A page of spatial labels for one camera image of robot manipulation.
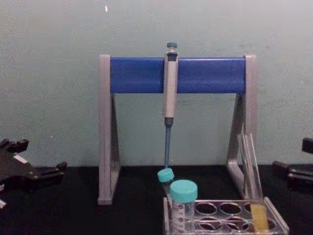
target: test tube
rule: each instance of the test tube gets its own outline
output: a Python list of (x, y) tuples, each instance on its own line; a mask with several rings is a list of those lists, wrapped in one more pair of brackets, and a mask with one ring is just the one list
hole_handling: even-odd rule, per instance
[(252, 134), (238, 135), (238, 142), (243, 159), (246, 191), (250, 200), (254, 228), (256, 232), (260, 232), (263, 235), (264, 233), (262, 232), (268, 230), (268, 217), (266, 206), (264, 205)]
[(177, 180), (171, 184), (170, 194), (173, 199), (173, 232), (192, 232), (195, 225), (195, 200), (198, 197), (197, 185), (189, 180)]
[(157, 173), (158, 180), (162, 183), (167, 201), (172, 207), (172, 198), (170, 196), (170, 185), (174, 180), (174, 173), (171, 168), (165, 168)]

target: yellow liquid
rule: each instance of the yellow liquid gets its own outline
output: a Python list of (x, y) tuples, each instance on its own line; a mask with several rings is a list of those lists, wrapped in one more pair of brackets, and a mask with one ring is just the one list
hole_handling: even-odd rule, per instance
[(255, 232), (265, 232), (268, 230), (268, 216), (266, 214), (266, 207), (261, 204), (250, 204), (252, 220)]

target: teal wall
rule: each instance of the teal wall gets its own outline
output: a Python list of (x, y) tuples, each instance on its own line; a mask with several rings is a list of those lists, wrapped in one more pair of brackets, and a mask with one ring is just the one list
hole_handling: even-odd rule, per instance
[[(0, 137), (27, 138), (34, 165), (98, 164), (98, 56), (259, 60), (258, 162), (312, 163), (313, 2), (309, 0), (2, 0)], [(162, 96), (118, 95), (123, 165), (160, 165)], [(234, 95), (178, 96), (172, 164), (224, 164)]]

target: black table surface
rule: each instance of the black table surface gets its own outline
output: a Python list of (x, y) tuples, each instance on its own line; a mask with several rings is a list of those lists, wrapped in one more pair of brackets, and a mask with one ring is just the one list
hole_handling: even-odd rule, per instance
[[(98, 206), (98, 168), (70, 167), (60, 186), (32, 194), (8, 192), (0, 198), (4, 235), (161, 235), (164, 192), (157, 166), (123, 167), (112, 206)], [(199, 187), (199, 199), (241, 199), (224, 166), (173, 167), (177, 179)], [(280, 212), (290, 235), (313, 235), (313, 197), (290, 192), (286, 182), (259, 166), (264, 196)]]

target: gray stand leg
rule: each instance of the gray stand leg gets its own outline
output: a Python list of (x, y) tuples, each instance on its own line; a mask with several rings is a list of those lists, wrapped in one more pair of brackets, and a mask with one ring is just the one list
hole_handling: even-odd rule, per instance
[(114, 97), (111, 96), (110, 55), (99, 63), (99, 205), (111, 205), (120, 165)]
[(244, 174), (238, 166), (238, 140), (244, 125), (244, 133), (252, 134), (256, 145), (257, 101), (258, 101), (258, 67), (255, 55), (246, 55), (246, 90), (245, 95), (236, 96), (233, 121), (227, 154), (227, 170), (232, 177), (242, 198), (246, 198)]

